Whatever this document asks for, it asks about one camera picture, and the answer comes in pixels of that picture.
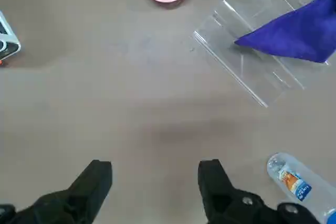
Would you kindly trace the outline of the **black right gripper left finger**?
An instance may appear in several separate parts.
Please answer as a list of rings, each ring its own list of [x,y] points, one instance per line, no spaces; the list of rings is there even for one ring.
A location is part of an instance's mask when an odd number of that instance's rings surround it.
[[[112,186],[112,164],[93,160],[65,190],[17,211],[1,204],[1,223],[93,223]]]

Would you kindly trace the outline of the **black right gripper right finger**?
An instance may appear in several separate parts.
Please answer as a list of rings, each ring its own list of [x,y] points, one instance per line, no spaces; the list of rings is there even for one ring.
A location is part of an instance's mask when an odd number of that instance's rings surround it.
[[[294,158],[271,158],[267,172],[290,202],[276,209],[256,194],[234,187],[218,159],[200,161],[198,186],[208,223],[328,223],[325,183]]]

